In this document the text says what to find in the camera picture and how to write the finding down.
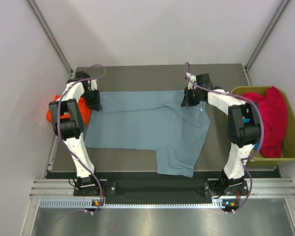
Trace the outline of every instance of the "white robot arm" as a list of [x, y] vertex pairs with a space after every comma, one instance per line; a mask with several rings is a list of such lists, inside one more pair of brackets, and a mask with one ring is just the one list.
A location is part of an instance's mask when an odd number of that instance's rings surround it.
[[[225, 189], [241, 185], [244, 177], [243, 165], [247, 162], [242, 159], [249, 156], [261, 135], [258, 115], [250, 104], [227, 96], [228, 92], [219, 87], [213, 87], [208, 74], [194, 76], [187, 73], [187, 76], [193, 83], [208, 88], [212, 92], [195, 88], [189, 82], [188, 87], [185, 88], [182, 106], [195, 106], [200, 101], [205, 101], [228, 116], [228, 136], [231, 141], [231, 150], [227, 164], [222, 171], [222, 184]], [[243, 118], [248, 118], [249, 122], [244, 123]]]
[[[61, 137], [68, 149], [79, 157], [79, 159], [77, 159], [72, 155], [77, 170], [77, 181], [80, 187], [94, 185], [95, 182], [90, 176], [89, 171], [80, 164], [79, 160], [93, 173], [95, 172], [95, 168], [89, 159], [84, 145], [84, 124], [78, 107], [79, 99], [83, 97], [86, 101], [86, 105], [93, 110], [102, 110], [96, 80], [75, 84], [77, 80], [86, 78], [89, 78], [88, 74], [84, 72], [76, 72], [75, 78], [67, 82], [66, 89], [63, 92], [65, 95], [61, 100], [60, 110], [61, 115], [70, 114], [70, 118], [60, 119], [60, 131]], [[58, 135], [57, 108], [58, 101], [49, 104], [49, 110], [51, 112], [52, 123], [56, 135]]]

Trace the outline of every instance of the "fabric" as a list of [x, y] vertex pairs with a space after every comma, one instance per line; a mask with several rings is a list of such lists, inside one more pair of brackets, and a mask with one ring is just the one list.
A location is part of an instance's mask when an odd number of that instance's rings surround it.
[[158, 174], [193, 176], [210, 125], [205, 102], [181, 107], [182, 90], [100, 96], [103, 111], [92, 112], [86, 147], [155, 150]]
[[242, 96], [258, 103], [265, 127], [262, 155], [269, 158], [280, 157], [281, 143], [288, 123], [288, 111], [283, 95], [276, 87], [271, 87], [265, 96], [253, 92], [244, 93]]

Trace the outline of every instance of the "white wall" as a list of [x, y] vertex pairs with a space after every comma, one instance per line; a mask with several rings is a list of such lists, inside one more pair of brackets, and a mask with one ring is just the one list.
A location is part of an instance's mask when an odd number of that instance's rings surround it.
[[[284, 90], [295, 113], [295, 0], [291, 1], [250, 72], [254, 84], [275, 85]], [[295, 163], [281, 166], [281, 171], [292, 177], [295, 184]]]
[[0, 236], [20, 230], [51, 147], [48, 103], [67, 78], [26, 1], [0, 1]]
[[36, 0], [71, 66], [246, 64], [281, 0]]

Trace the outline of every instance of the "gray table surface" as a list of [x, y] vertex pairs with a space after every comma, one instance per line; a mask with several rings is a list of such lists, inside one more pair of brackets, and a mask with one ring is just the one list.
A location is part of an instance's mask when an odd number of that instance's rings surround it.
[[[209, 73], [213, 85], [226, 91], [248, 85], [241, 64], [192, 65], [191, 72], [195, 75]], [[89, 74], [94, 77], [101, 73], [102, 69], [93, 69]], [[107, 67], [107, 75], [98, 81], [100, 91], [162, 91], [186, 86], [182, 65]], [[206, 112], [211, 125], [195, 171], [223, 169], [230, 150], [225, 115], [211, 105], [206, 106]], [[88, 148], [88, 155], [97, 171], [156, 171], [157, 168], [155, 151], [150, 150]], [[57, 147], [52, 170], [76, 170], [71, 156], [61, 145]]]
[[101, 209], [94, 216], [74, 212], [54, 224], [68, 212], [40, 208], [32, 236], [295, 236], [282, 199], [250, 199], [235, 215], [220, 209]]

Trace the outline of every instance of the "red cloth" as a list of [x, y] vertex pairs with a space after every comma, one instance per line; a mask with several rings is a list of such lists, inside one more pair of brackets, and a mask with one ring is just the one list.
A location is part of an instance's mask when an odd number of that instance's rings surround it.
[[261, 147], [264, 157], [278, 158], [281, 156], [281, 143], [285, 137], [288, 113], [284, 97], [276, 87], [269, 88], [265, 96], [248, 92], [242, 96], [258, 103], [264, 121], [265, 138]]

